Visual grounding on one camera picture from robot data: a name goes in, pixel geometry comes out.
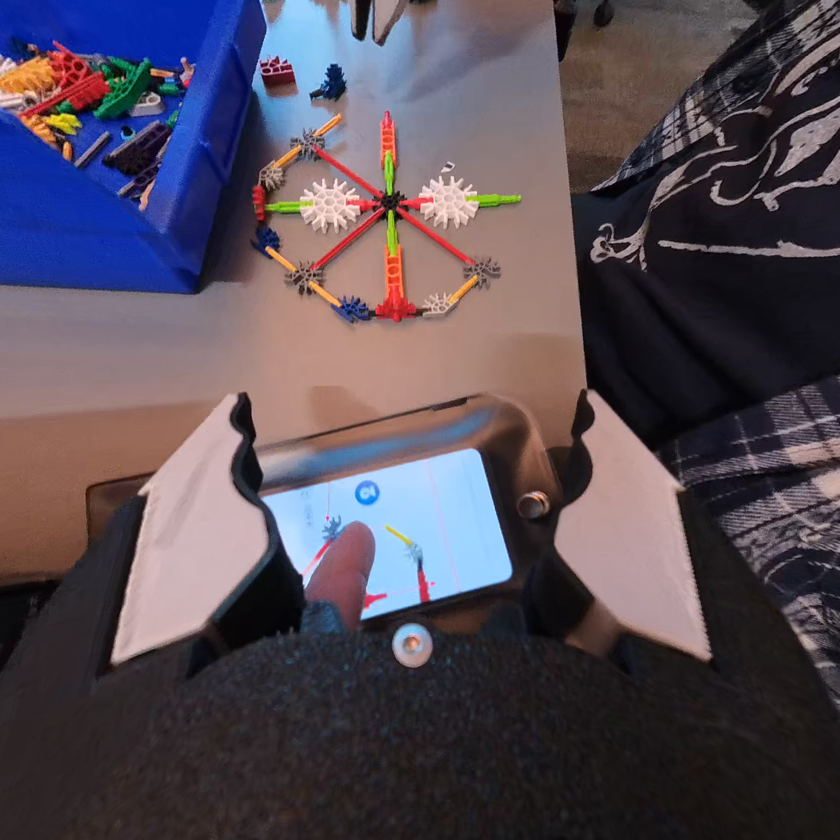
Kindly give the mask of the colourful construction wheel model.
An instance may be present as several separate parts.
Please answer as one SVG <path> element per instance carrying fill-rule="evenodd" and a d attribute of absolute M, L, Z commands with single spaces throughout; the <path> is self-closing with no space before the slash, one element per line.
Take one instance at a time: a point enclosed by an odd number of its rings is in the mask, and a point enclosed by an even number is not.
<path fill-rule="evenodd" d="M 392 320 L 441 319 L 455 310 L 471 292 L 489 288 L 501 277 L 501 265 L 491 257 L 471 257 L 452 245 L 436 228 L 466 226 L 480 209 L 519 204 L 520 195 L 479 194 L 472 185 L 442 175 L 422 186 L 417 196 L 396 189 L 396 124 L 385 111 L 380 123 L 380 162 L 384 187 L 379 189 L 341 163 L 326 150 L 326 137 L 316 138 L 316 129 L 303 129 L 290 140 L 289 151 L 267 163 L 251 194 L 256 226 L 249 240 L 252 249 L 279 265 L 284 280 L 300 297 L 314 296 L 349 324 Z M 320 161 L 342 174 L 343 180 L 314 182 L 296 201 L 271 202 L 270 195 L 285 184 L 287 168 L 297 161 Z M 281 254 L 278 233 L 270 226 L 272 215 L 300 217 L 313 230 L 325 234 L 330 228 L 344 233 L 321 257 L 292 263 Z M 397 226 L 404 222 L 455 257 L 463 269 L 463 281 L 454 291 L 435 293 L 416 304 L 405 292 L 403 247 Z M 361 297 L 336 297 L 323 285 L 324 270 L 358 239 L 378 224 L 385 226 L 383 300 L 370 307 Z"/>

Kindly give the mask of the person in dark printed shirt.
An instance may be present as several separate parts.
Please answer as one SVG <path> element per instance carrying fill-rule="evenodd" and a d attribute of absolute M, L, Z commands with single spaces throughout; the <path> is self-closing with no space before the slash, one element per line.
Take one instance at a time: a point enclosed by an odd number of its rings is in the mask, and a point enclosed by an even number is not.
<path fill-rule="evenodd" d="M 755 102 L 812 90 L 838 95 L 839 239 L 839 3 L 749 5 L 761 8 L 759 18 L 612 177 L 574 198 L 577 265 L 582 196 L 638 177 Z M 728 535 L 789 621 L 838 709 L 839 365 L 837 374 L 720 416 L 657 447 L 646 445 Z"/>

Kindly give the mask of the pile of colourful construction pieces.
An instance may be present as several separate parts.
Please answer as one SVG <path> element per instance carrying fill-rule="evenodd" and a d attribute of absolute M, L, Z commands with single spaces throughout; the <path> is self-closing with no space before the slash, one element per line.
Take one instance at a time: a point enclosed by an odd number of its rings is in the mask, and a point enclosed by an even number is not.
<path fill-rule="evenodd" d="M 12 38 L 11 50 L 2 56 L 2 112 L 76 170 L 106 185 L 122 178 L 118 197 L 146 212 L 196 64 L 81 54 L 56 40 L 40 49 Z"/>

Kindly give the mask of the blue round connector piece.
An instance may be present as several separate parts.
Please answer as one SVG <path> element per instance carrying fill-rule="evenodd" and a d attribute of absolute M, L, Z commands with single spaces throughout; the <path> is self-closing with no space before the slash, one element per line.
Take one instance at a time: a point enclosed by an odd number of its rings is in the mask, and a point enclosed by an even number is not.
<path fill-rule="evenodd" d="M 319 87 L 310 91 L 310 100 L 340 100 L 347 90 L 347 82 L 340 65 L 332 63 L 325 70 L 324 79 Z"/>

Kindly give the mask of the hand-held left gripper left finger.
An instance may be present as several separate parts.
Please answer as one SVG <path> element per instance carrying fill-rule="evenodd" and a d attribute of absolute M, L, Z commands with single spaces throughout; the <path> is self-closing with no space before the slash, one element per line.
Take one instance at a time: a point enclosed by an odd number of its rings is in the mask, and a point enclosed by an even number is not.
<path fill-rule="evenodd" d="M 260 496 L 252 405 L 226 395 L 145 483 L 110 665 L 184 640 L 225 655 L 299 629 L 301 574 Z"/>

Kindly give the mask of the smartphone in dark holder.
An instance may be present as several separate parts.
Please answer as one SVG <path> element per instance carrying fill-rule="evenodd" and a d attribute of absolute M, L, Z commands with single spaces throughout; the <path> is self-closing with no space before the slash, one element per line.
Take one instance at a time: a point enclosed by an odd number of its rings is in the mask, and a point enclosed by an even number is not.
<path fill-rule="evenodd" d="M 523 406 L 471 395 L 258 450 L 304 586 L 354 522 L 374 537 L 360 622 L 453 615 L 522 588 L 560 483 Z"/>

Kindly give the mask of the person's left hand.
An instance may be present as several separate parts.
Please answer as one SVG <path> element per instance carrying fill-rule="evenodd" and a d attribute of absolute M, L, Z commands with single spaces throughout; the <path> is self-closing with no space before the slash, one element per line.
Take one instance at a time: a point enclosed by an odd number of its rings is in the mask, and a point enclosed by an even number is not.
<path fill-rule="evenodd" d="M 374 559 L 373 532 L 362 522 L 352 521 L 312 573 L 306 588 L 307 606 L 327 603 L 344 628 L 357 631 Z"/>

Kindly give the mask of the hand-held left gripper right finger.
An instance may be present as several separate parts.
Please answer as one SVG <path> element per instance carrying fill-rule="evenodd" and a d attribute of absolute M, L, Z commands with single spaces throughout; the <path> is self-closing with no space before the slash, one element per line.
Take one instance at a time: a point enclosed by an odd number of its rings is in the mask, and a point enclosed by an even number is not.
<path fill-rule="evenodd" d="M 634 636 L 710 662 L 683 489 L 593 390 L 558 478 L 553 536 L 523 596 L 530 631 L 595 656 Z"/>

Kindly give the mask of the blue plastic bin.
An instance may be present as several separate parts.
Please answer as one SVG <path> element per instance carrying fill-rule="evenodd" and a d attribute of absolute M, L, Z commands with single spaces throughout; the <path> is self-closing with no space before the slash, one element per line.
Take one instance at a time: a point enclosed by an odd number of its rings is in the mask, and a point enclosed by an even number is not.
<path fill-rule="evenodd" d="M 77 55 L 195 66 L 143 211 L 102 163 L 121 125 L 142 121 L 82 115 L 77 158 L 105 131 L 112 141 L 81 169 L 2 111 L 2 284 L 194 293 L 252 99 L 262 3 L 2 2 L 1 30 L 2 51 L 13 38 L 57 41 Z"/>

